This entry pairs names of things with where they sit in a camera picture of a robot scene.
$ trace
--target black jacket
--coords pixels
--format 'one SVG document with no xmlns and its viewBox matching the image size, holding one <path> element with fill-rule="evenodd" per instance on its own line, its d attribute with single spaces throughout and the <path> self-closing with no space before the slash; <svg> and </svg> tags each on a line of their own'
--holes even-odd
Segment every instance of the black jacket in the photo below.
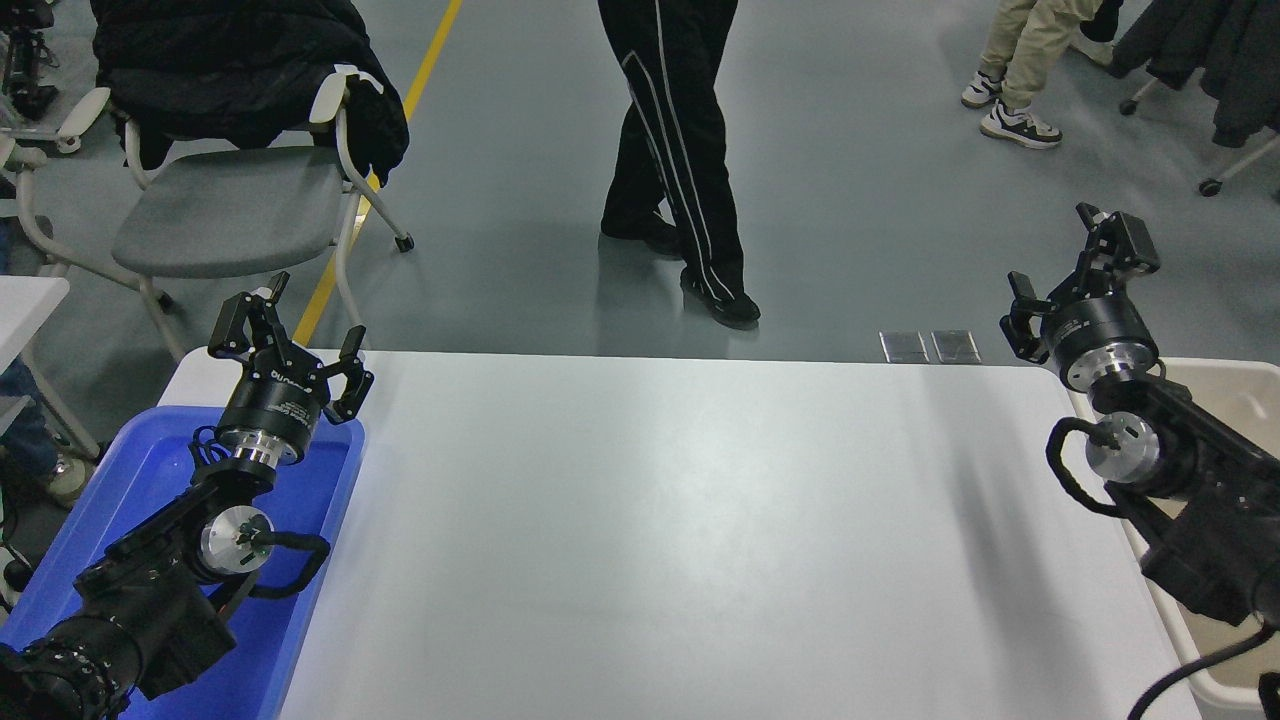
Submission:
<svg viewBox="0 0 1280 720">
<path fill-rule="evenodd" d="M 1217 27 L 1234 0 L 1153 0 L 1116 42 L 1111 73 L 1124 77 L 1147 65 L 1161 82 L 1181 90 L 1204 64 Z"/>
<path fill-rule="evenodd" d="M 1240 147 L 1263 126 L 1280 132 L 1280 3 L 1236 0 L 1204 60 L 1201 88 L 1217 99 L 1213 142 Z"/>
<path fill-rule="evenodd" d="M 1153 0 L 1115 46 L 1108 72 L 1147 72 L 1174 90 L 1204 68 L 1217 99 L 1213 142 L 1240 147 L 1265 126 L 1280 128 L 1280 1 Z"/>
<path fill-rule="evenodd" d="M 320 82 L 351 64 L 383 85 L 348 81 L 356 169 L 385 183 L 408 147 L 396 88 L 349 0 L 91 0 L 99 85 L 143 131 L 143 164 L 169 137 L 262 147 L 306 123 Z M 328 138 L 317 142 L 332 143 Z"/>
</svg>

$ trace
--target chair leg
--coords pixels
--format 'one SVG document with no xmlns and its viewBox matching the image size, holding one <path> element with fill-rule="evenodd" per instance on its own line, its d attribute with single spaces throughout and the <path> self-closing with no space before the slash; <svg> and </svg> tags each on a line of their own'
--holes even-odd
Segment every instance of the chair leg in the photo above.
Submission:
<svg viewBox="0 0 1280 720">
<path fill-rule="evenodd" d="M 1120 104 L 1120 114 L 1121 115 L 1134 114 L 1134 111 L 1138 109 L 1138 102 L 1142 102 L 1142 99 L 1148 92 L 1155 90 L 1157 85 L 1160 85 L 1160 81 L 1156 78 L 1151 78 L 1151 81 L 1147 85 L 1138 88 L 1138 92 L 1134 92 L 1133 95 L 1129 96 L 1129 99 L 1126 99 L 1124 102 Z"/>
<path fill-rule="evenodd" d="M 165 316 L 164 310 L 160 309 L 160 300 L 156 295 L 155 286 L 151 284 L 151 278 L 145 275 L 138 275 L 138 284 L 141 286 L 142 306 L 147 309 L 147 315 L 151 315 L 151 322 L 155 324 L 156 329 L 160 331 L 160 337 L 164 340 L 164 346 L 173 356 L 174 363 L 182 363 L 182 359 L 187 355 L 183 350 L 182 343 L 178 341 L 178 333 L 174 332 L 173 324 L 169 323 L 169 318 Z"/>
<path fill-rule="evenodd" d="M 40 368 L 36 364 L 35 354 L 31 351 L 31 345 L 23 348 L 22 361 L 31 372 L 32 379 L 36 380 L 36 388 L 40 389 L 45 409 L 54 418 L 54 421 L 61 425 L 72 448 L 90 460 L 97 460 L 97 456 L 101 454 L 101 447 L 97 441 L 93 439 L 93 436 L 84 428 L 84 424 L 79 421 L 79 418 L 77 418 L 67 402 L 63 401 L 63 397 L 58 395 L 54 386 L 49 383 L 45 374 L 40 372 Z"/>
<path fill-rule="evenodd" d="M 396 233 L 396 247 L 398 247 L 401 252 L 413 250 L 413 236 L 408 234 L 408 231 L 392 218 L 390 210 L 387 208 L 387 201 L 383 200 L 380 195 L 374 192 L 372 188 L 364 181 L 356 184 L 356 187 L 360 188 L 360 193 L 369 200 L 369 204 L 374 208 L 374 210 L 378 210 L 378 214 L 381 215 L 383 220 L 385 220 L 392 228 L 392 232 Z"/>
<path fill-rule="evenodd" d="M 396 247 L 398 247 L 401 252 L 413 250 L 413 236 L 408 234 L 408 231 L 401 227 L 401 224 L 392 218 L 390 210 L 387 209 L 387 202 L 383 201 L 383 199 L 374 192 L 374 188 L 369 187 L 369 182 L 366 182 L 365 178 L 356 172 L 356 165 L 351 160 L 351 151 L 347 149 L 347 110 L 344 108 L 338 109 L 335 137 L 338 145 L 338 161 L 342 164 L 342 172 L 347 176 L 347 181 L 351 182 L 351 184 L 355 186 L 366 200 L 369 200 L 369 204 L 372 205 L 374 210 L 378 210 L 378 214 L 387 220 L 388 225 L 390 225 L 392 232 L 396 233 Z"/>
<path fill-rule="evenodd" d="M 364 325 L 365 322 L 360 316 L 360 309 L 356 307 L 356 296 L 351 292 L 351 281 L 347 279 L 347 255 L 351 254 L 351 241 L 355 234 L 358 206 L 360 195 L 352 192 L 347 197 L 347 208 L 343 213 L 338 243 L 333 247 L 333 277 L 334 284 L 338 286 L 338 297 L 342 299 L 342 306 L 347 310 L 347 316 L 351 318 L 353 324 Z"/>
<path fill-rule="evenodd" d="M 1222 173 L 1219 174 L 1219 176 L 1216 176 L 1216 178 L 1219 181 L 1226 182 L 1226 181 L 1231 179 L 1233 176 L 1240 173 L 1242 170 L 1244 170 L 1244 168 L 1248 168 L 1253 163 L 1257 163 L 1258 160 L 1262 159 L 1263 155 L 1266 155 L 1267 152 L 1271 152 L 1272 150 L 1275 150 L 1277 147 L 1280 147 L 1280 132 L 1277 132 L 1275 137 L 1272 137 L 1270 141 L 1267 141 L 1266 145 L 1262 145 L 1261 147 L 1258 147 L 1253 152 L 1249 152 L 1248 155 L 1245 155 L 1244 158 L 1242 158 L 1239 163 L 1235 163 L 1230 168 L 1222 170 Z"/>
<path fill-rule="evenodd" d="M 119 286 L 141 292 L 138 277 L 133 273 L 122 268 L 93 263 L 45 233 L 44 228 L 41 228 L 40 223 L 36 220 L 35 179 L 32 178 L 31 170 L 18 173 L 17 187 L 18 222 L 22 224 L 23 232 L 27 233 L 27 238 L 31 240 L 31 243 L 35 245 L 37 250 L 51 258 L 54 263 L 83 268 L 100 278 L 109 279 Z"/>
</svg>

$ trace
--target robotic arm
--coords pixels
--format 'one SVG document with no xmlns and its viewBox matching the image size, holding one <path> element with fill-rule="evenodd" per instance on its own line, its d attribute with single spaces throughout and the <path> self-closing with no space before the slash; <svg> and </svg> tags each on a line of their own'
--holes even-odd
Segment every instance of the robotic arm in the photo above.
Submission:
<svg viewBox="0 0 1280 720">
<path fill-rule="evenodd" d="M 1125 292 L 1160 268 L 1147 228 L 1125 213 L 1085 204 L 1076 211 L 1089 236 L 1075 272 L 1044 300 L 1025 275 L 1009 273 L 1014 301 L 1000 322 L 1019 359 L 1050 363 L 1101 415 L 1097 424 L 1060 420 L 1048 462 L 1087 509 L 1133 523 L 1149 546 L 1142 573 L 1190 611 L 1233 625 L 1256 615 L 1263 632 L 1238 648 L 1252 650 L 1280 628 L 1280 460 L 1196 405 L 1187 387 L 1149 374 L 1162 368 L 1160 354 Z M 1071 432 L 1088 437 L 1085 457 L 1114 505 L 1088 496 L 1062 462 Z M 1187 505 L 1171 518 L 1152 498 Z"/>
<path fill-rule="evenodd" d="M 209 352 L 244 368 L 214 439 L 196 430 L 191 487 L 77 577 L 79 611 L 20 652 L 0 646 L 0 717 L 116 717 L 134 687 L 155 698 L 192 683 L 236 647 L 227 621 L 244 598 L 296 594 L 323 565 L 324 538 L 276 532 L 252 501 L 271 491 L 276 466 L 302 461 L 321 411 L 356 416 L 374 375 L 357 357 L 362 327 L 328 366 L 289 340 L 275 311 L 287 279 L 223 304 Z M 346 389 L 330 402 L 337 374 Z M 275 546 L 310 553 L 282 588 L 257 584 Z"/>
</svg>

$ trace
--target white tabletop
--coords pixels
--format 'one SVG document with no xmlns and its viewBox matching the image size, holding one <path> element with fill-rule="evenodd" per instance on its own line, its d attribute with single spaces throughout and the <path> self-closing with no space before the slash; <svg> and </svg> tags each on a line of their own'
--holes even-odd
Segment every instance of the white tabletop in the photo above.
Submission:
<svg viewBox="0 0 1280 720">
<path fill-rule="evenodd" d="M 65 278 L 0 275 L 0 370 L 22 352 L 69 290 Z"/>
<path fill-rule="evenodd" d="M 1178 665 L 1046 466 L 1048 372 L 367 360 L 283 719 L 1120 719 Z M 237 372 L 193 354 L 161 404 Z"/>
</svg>

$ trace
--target person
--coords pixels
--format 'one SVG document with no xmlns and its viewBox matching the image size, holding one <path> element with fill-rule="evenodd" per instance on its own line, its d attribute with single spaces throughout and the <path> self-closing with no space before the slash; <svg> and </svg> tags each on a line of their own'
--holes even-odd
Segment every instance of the person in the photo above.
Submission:
<svg viewBox="0 0 1280 720">
<path fill-rule="evenodd" d="M 8 181 L 0 183 L 0 197 L 12 192 Z M 9 273 L 9 250 L 17 228 L 15 220 L 0 222 L 0 274 Z M 70 509 L 84 491 L 93 468 L 88 461 L 59 452 L 45 429 L 40 409 L 40 389 L 22 360 L 14 360 L 0 373 L 0 397 L 27 397 L 13 424 L 0 434 L 0 478 L 5 492 L 24 495 L 42 491 L 58 505 Z"/>
<path fill-rule="evenodd" d="M 756 327 L 716 99 L 737 0 L 599 0 L 631 90 L 600 232 L 685 260 L 680 286 L 723 325 Z M 667 199 L 675 225 L 658 211 Z"/>
<path fill-rule="evenodd" d="M 1034 150 L 1062 142 L 1060 129 L 1030 111 L 1032 100 L 1100 5 L 1102 0 L 1000 0 L 978 70 L 960 95 L 966 108 L 992 105 L 979 123 L 983 135 Z"/>
</svg>

